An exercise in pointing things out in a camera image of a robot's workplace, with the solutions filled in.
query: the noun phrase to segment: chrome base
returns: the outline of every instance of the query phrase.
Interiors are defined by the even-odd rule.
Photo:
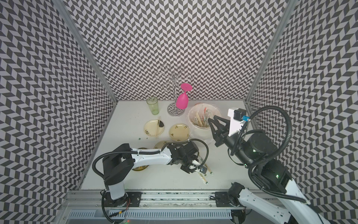
[[[185,109],[182,110],[182,109],[177,108],[175,105],[175,102],[173,102],[173,103],[169,104],[167,111],[168,111],[168,114],[170,114],[171,116],[178,117],[184,113]]]

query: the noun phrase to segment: blue connector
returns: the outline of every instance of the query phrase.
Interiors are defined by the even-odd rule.
[[[250,120],[250,117],[249,116],[242,116],[242,120],[244,120],[244,121],[249,121]]]

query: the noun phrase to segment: white bucket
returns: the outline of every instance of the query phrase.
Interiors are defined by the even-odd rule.
[[[207,119],[203,122],[202,117],[204,112],[205,118],[213,118],[215,115],[221,117],[219,109],[211,104],[198,103],[194,105],[188,113],[190,135],[192,138],[198,138],[201,140],[213,139],[209,123],[206,122]],[[202,121],[204,127],[201,127],[200,123],[198,123],[197,113],[201,118],[200,120]]]

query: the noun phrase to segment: pink wine glass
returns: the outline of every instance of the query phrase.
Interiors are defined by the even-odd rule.
[[[183,83],[180,85],[180,87],[182,88],[182,90],[184,90],[184,93],[180,94],[180,96],[176,100],[176,107],[184,110],[185,108],[188,107],[188,102],[189,102],[187,91],[191,91],[193,87],[188,83]]]

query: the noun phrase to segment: ventilation grille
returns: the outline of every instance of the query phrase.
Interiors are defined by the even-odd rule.
[[[72,210],[69,218],[92,218],[95,216],[96,210]]]
[[[113,209],[109,214],[119,212]],[[180,219],[231,219],[231,210],[226,209],[146,209],[132,210],[112,217],[112,219],[151,219],[151,220],[180,220]],[[69,219],[104,219],[102,210],[72,210]]]

